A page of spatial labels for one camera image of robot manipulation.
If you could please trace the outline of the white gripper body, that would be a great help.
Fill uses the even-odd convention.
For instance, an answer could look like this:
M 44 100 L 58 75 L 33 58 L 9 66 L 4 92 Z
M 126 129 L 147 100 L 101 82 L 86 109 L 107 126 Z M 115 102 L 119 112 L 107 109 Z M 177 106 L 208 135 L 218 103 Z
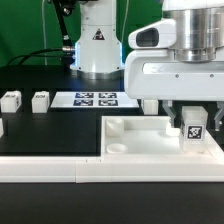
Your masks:
M 125 62 L 124 88 L 133 99 L 224 101 L 224 47 L 210 62 L 184 63 L 170 47 L 177 40 L 176 22 L 162 19 L 132 32 L 133 51 Z

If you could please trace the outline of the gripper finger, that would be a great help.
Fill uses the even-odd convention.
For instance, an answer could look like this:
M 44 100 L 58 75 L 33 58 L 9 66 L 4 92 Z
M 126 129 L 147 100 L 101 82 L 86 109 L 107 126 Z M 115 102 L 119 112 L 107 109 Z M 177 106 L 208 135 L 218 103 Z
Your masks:
M 162 101 L 162 107 L 166 114 L 170 117 L 171 126 L 175 126 L 175 118 L 176 118 L 176 111 L 173 107 L 173 101 L 172 100 L 163 100 Z
M 221 126 L 221 120 L 224 117 L 224 101 L 219 101 L 217 103 L 217 109 L 218 111 L 215 114 L 214 123 L 215 123 L 215 130 L 219 131 Z

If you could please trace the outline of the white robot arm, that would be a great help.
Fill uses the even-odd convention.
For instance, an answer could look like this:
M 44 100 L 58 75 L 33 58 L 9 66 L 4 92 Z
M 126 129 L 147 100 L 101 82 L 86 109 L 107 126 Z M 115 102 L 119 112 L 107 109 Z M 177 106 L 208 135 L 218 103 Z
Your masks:
M 125 92 L 146 114 L 157 101 L 214 101 L 224 110 L 224 0 L 164 0 L 162 18 L 128 43 Z

